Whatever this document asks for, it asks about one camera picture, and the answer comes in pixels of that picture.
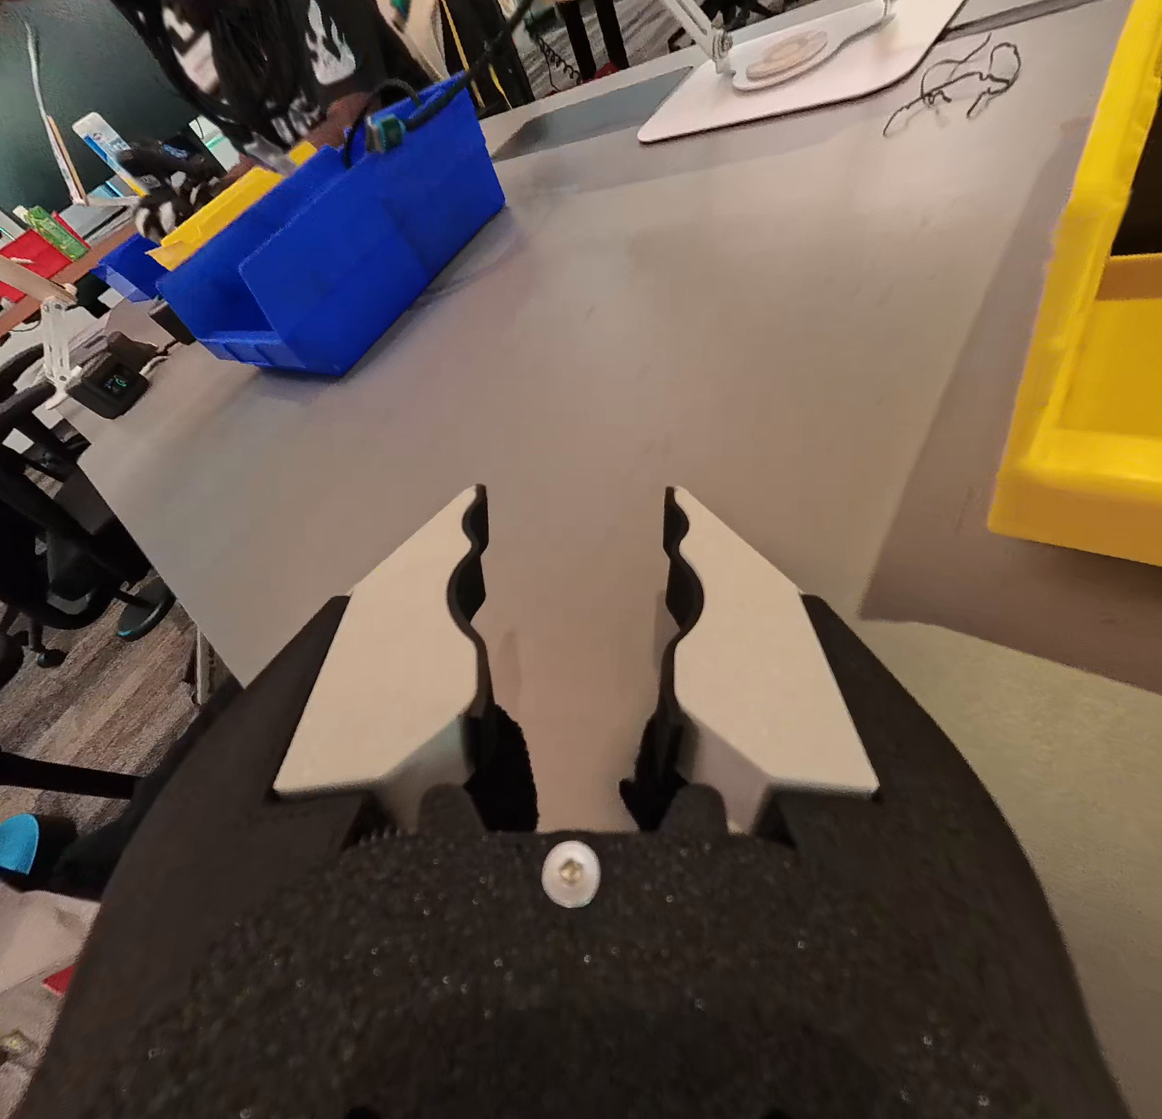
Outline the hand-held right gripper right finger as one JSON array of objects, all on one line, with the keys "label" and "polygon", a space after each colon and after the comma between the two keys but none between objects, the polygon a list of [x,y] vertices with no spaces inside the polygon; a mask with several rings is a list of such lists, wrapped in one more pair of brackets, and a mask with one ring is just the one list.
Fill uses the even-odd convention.
[{"label": "hand-held right gripper right finger", "polygon": [[657,831],[677,793],[703,786],[734,832],[783,794],[869,800],[879,782],[800,589],[689,491],[664,492],[663,605],[674,633],[620,801]]}]

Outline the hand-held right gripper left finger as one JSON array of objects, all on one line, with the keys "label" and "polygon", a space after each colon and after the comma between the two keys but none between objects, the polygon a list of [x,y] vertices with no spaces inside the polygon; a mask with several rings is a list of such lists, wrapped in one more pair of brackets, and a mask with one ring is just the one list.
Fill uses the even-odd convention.
[{"label": "hand-held right gripper left finger", "polygon": [[486,830],[537,828],[528,749],[473,625],[487,542],[486,489],[469,486],[341,598],[277,797],[369,796],[389,828],[413,832],[428,793],[451,786]]}]

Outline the blue plastic bin with cables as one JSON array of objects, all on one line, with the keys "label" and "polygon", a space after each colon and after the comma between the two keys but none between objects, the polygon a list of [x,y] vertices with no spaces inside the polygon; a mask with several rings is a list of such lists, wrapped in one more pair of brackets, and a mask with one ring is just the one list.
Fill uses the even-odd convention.
[{"label": "blue plastic bin with cables", "polygon": [[346,375],[504,206],[451,79],[321,148],[157,285],[213,357]]}]

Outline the large yellow plastic bin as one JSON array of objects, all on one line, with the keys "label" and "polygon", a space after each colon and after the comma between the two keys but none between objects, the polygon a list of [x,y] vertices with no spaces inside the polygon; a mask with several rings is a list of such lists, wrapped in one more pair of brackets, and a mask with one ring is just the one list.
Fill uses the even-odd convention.
[{"label": "large yellow plastic bin", "polygon": [[1059,218],[986,526],[1160,565],[1159,251],[1115,255],[1159,117],[1160,0],[1132,0]]}]

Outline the grey desk pad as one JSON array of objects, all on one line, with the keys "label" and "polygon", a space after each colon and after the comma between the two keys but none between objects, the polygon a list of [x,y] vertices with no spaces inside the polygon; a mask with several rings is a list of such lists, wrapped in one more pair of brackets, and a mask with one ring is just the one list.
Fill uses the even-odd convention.
[{"label": "grey desk pad", "polygon": [[689,76],[689,67],[622,86],[607,95],[577,101],[567,107],[525,120],[496,149],[495,163],[530,153],[551,151],[618,130],[637,130]]}]

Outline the white desk stand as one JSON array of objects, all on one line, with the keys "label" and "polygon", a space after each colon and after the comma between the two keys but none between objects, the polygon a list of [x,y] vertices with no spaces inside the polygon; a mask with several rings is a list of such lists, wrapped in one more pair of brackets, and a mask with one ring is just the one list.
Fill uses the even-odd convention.
[{"label": "white desk stand", "polygon": [[705,55],[637,131],[649,146],[876,95],[910,76],[967,0],[866,0],[735,43],[694,0],[660,0]]}]

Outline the black office chair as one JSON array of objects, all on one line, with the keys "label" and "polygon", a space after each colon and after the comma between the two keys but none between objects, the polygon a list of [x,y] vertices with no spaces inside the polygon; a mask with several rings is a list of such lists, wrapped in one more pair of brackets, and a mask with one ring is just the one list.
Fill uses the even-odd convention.
[{"label": "black office chair", "polygon": [[2,685],[26,652],[43,670],[65,651],[44,634],[78,631],[121,604],[118,640],[156,630],[176,599],[79,470],[78,452],[36,416],[54,394],[47,378],[18,389],[43,358],[33,346],[2,363],[1,602]]}]

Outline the black power adapter with display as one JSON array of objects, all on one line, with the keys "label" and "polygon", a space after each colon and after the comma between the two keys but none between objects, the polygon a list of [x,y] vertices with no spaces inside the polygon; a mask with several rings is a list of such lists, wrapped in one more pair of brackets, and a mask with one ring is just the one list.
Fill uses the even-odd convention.
[{"label": "black power adapter with display", "polygon": [[67,389],[82,409],[108,421],[123,416],[151,388],[147,377],[110,355],[89,359]]}]

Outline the small blue plastic bin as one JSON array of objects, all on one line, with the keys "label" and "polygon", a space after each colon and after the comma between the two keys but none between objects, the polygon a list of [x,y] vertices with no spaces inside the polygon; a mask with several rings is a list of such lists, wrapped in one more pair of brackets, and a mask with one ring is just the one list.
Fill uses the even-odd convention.
[{"label": "small blue plastic bin", "polygon": [[104,256],[91,274],[133,303],[151,302],[159,296],[158,284],[168,269],[151,255],[156,245],[134,233]]}]

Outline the red bin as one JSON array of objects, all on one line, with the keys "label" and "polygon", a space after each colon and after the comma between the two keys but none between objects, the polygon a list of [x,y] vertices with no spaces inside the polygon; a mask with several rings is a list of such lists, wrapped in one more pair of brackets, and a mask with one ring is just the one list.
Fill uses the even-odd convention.
[{"label": "red bin", "polygon": [[90,268],[84,267],[83,263],[88,260],[93,245],[85,240],[78,243],[81,244],[79,255],[68,256],[58,245],[45,240],[41,233],[26,229],[14,239],[2,235],[1,255],[43,279],[55,283],[68,280],[68,286],[77,296],[76,303],[81,306],[85,302],[85,297],[82,296],[84,277],[90,272]]}]

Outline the black bin divider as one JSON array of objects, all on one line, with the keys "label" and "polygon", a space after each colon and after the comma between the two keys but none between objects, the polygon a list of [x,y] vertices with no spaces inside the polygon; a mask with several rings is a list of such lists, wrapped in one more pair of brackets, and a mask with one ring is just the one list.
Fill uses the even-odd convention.
[{"label": "black bin divider", "polygon": [[1159,160],[1140,164],[1123,215],[1111,245],[1111,256],[1160,254]]}]

